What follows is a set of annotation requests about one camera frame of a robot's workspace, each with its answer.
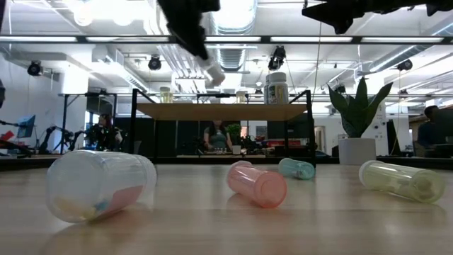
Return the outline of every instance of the wooden shelf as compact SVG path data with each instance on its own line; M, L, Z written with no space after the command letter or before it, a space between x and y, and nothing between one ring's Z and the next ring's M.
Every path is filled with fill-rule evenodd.
M291 120L306 111L304 104L138 103L137 110L157 120Z

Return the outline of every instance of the yellow plastic bottle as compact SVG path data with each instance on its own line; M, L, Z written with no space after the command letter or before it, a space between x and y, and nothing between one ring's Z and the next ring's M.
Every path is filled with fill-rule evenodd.
M409 166L365 162L359 171L362 184L422 203L434 203L445 191L445 180L436 172Z

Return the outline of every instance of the green leaves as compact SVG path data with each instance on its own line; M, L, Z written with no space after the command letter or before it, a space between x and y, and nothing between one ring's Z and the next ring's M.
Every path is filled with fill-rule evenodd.
M368 107L368 89L367 82L365 81L364 77L360 79L355 99L357 100L357 103L360 105L360 107L362 108Z
M345 112L348 110L348 102L345 97L341 94L333 91L330 86L328 86L328 94L331 97L331 102L333 107L339 112Z
M348 96L344 98L330 87L329 95L333 107L340 112L342 117L343 129L351 138L359 138L373 121L380 103L389 95L391 84L383 86L379 93L368 99L367 83L365 78L361 78L357 87L355 98Z
M392 82L392 83L389 83L389 84L383 86L379 90L379 92L376 94L376 96L374 96L372 98L371 102L369 102L369 105L366 109L367 116L365 118L365 123L367 124L367 126L369 126L371 124L371 122L373 121L373 118L376 115L379 104L381 104L381 102L389 95L393 84L394 83Z

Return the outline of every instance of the person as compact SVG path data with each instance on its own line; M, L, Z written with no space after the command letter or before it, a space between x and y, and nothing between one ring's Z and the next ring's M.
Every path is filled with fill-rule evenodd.
M122 143L121 130L112 126L112 117L110 114L99 116L98 124L95 124L90 130L89 139L96 142L97 151L118 151Z
M233 143L227 130L221 120L214 120L211 125L205 129L205 144L208 150L214 148L233 150Z
M428 106L425 109L425 115L428 118L428 122L423 123L418 127L418 139L419 145L425 149L434 149L435 145L444 144L445 138L439 135L436 131L436 123L434 121L434 114L438 111L437 106Z

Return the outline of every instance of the plant pot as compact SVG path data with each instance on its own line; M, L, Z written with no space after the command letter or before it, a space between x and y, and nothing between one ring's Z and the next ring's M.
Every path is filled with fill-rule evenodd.
M340 164L361 166L369 160L376 160L376 141L370 138L348 138L338 141Z
M233 145L233 155L241 154L241 145Z

